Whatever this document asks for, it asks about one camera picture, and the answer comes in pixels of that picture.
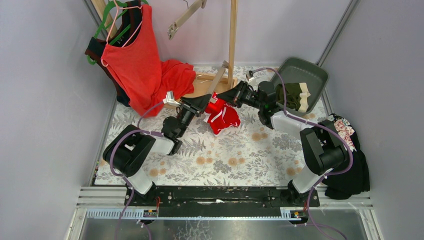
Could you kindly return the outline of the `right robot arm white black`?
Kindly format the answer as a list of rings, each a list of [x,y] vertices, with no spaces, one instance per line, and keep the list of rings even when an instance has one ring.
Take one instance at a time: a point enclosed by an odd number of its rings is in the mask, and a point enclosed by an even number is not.
[[[258,109],[260,122],[276,131],[289,134],[301,141],[306,166],[287,184],[282,194],[294,201],[305,200],[308,192],[333,169],[346,161],[353,161],[349,145],[331,129],[329,121],[310,122],[289,113],[284,84],[274,86],[262,81],[256,90],[242,81],[236,87],[219,93],[217,98],[233,107],[242,105]]]

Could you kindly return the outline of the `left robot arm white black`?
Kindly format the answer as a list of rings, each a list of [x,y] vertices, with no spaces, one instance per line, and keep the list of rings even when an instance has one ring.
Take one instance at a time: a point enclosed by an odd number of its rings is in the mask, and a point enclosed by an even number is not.
[[[114,176],[122,177],[127,186],[140,195],[146,195],[154,182],[142,165],[151,153],[172,156],[182,146],[181,137],[195,117],[208,106],[211,93],[198,97],[181,97],[175,100],[172,91],[155,104],[147,113],[165,104],[177,107],[177,116],[169,116],[162,123],[161,132],[147,131],[128,125],[104,150],[103,159],[108,162]]]

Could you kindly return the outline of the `red underwear with white lettering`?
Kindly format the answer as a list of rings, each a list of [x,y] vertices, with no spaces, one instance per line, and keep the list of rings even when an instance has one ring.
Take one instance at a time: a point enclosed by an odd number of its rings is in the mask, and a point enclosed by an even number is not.
[[[240,117],[236,109],[224,101],[217,98],[217,93],[214,92],[211,101],[204,110],[204,122],[208,123],[215,137],[223,130],[230,127],[239,127],[241,124]]]

